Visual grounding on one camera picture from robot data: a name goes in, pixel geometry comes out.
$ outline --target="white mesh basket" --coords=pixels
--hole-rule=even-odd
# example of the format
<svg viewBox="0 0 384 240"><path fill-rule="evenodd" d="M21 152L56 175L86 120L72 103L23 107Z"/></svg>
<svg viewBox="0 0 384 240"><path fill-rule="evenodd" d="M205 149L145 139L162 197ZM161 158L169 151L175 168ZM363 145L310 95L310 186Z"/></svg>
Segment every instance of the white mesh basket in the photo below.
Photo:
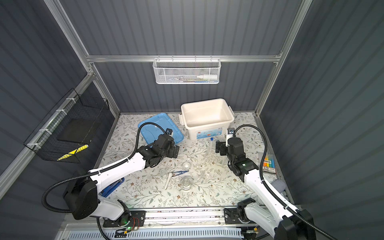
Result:
<svg viewBox="0 0 384 240"><path fill-rule="evenodd" d="M153 61L156 83L158 84L217 84L221 62L218 61Z"/></svg>

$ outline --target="floral tablecloth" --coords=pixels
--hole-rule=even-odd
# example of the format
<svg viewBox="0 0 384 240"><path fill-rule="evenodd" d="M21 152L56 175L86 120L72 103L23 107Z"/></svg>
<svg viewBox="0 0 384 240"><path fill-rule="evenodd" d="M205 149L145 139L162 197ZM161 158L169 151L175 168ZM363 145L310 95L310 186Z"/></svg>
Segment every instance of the floral tablecloth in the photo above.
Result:
<svg viewBox="0 0 384 240"><path fill-rule="evenodd" d="M137 125L154 115L121 115L100 167L129 156L136 140ZM178 114L168 114L168 116L184 135L184 140L178 144L180 146L178 158L165 158L155 168L143 169L126 176L125 182L111 193L109 198L121 199L129 208L228 206L236 205L237 202L248 197L262 204L255 192L247 188L227 165L221 164L223 160L226 161L226 156L217 154L214 159L209 157L204 159L205 152L210 147L209 138L190 140L187 129L180 125ZM252 113L235 113L235 120L230 127L242 124L255 125ZM258 152L264 150L261 136L249 127L240 129L237 136L243 140L247 157L259 165ZM216 140L225 141L225 136L216 136L214 142ZM147 144L144 138L140 137L139 146L142 145ZM167 172L181 171L182 163L185 161L191 163L189 172L172 177L165 190L166 180L160 177L160 169L165 169ZM196 182L203 171L210 173L207 181ZM277 178L275 174L265 173L264 175L270 182ZM189 191L181 190L180 187L180 179L185 176L195 179Z"/></svg>

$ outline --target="corrugated wall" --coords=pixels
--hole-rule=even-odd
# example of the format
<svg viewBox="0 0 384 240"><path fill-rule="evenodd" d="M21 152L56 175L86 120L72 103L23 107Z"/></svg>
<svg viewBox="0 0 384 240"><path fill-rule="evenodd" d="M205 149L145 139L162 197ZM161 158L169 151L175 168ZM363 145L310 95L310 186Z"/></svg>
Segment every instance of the corrugated wall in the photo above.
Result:
<svg viewBox="0 0 384 240"><path fill-rule="evenodd" d="M300 0L61 1L90 55L279 54ZM224 98L254 110L272 63L223 63L218 85L158 85L149 63L96 63L121 112Z"/></svg>
<svg viewBox="0 0 384 240"><path fill-rule="evenodd" d="M0 173L85 75L44 1L0 1Z"/></svg>
<svg viewBox="0 0 384 240"><path fill-rule="evenodd" d="M295 203L382 239L384 2L314 1L261 118Z"/></svg>
<svg viewBox="0 0 384 240"><path fill-rule="evenodd" d="M61 3L90 55L273 55L300 1Z"/></svg>
<svg viewBox="0 0 384 240"><path fill-rule="evenodd" d="M23 141L86 72L43 0L0 1L0 173L23 149ZM100 97L91 84L84 94ZM0 200L0 239L54 239L62 214L41 205L50 185L93 168L114 117L109 112L80 164L34 157ZM66 207L62 189L48 201Z"/></svg>
<svg viewBox="0 0 384 240"><path fill-rule="evenodd" d="M157 84L152 63L96 63L121 112L180 111L184 103L224 98L255 110L273 63L222 63L219 84Z"/></svg>

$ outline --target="blue label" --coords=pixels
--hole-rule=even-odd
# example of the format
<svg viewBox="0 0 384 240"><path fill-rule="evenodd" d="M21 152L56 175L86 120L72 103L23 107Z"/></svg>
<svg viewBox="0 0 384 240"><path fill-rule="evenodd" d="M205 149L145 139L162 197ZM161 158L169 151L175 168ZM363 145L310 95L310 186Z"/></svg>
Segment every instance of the blue label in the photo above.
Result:
<svg viewBox="0 0 384 240"><path fill-rule="evenodd" d="M214 129L207 129L197 132L197 139L205 138L205 137L214 137L221 135L223 131L222 127L214 128Z"/></svg>

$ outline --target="wire mesh basket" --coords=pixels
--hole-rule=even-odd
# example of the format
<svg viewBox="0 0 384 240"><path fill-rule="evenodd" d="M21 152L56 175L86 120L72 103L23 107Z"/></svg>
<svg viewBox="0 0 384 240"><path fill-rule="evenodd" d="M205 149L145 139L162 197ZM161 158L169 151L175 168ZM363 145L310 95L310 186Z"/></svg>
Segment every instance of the wire mesh basket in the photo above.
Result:
<svg viewBox="0 0 384 240"><path fill-rule="evenodd" d="M218 61L161 61L154 59L153 71L158 84L217 84L221 62Z"/></svg>
<svg viewBox="0 0 384 240"><path fill-rule="evenodd" d="M101 120L109 111L104 98L76 95L45 128L40 137L24 145L43 160L80 163L79 153L87 151Z"/></svg>

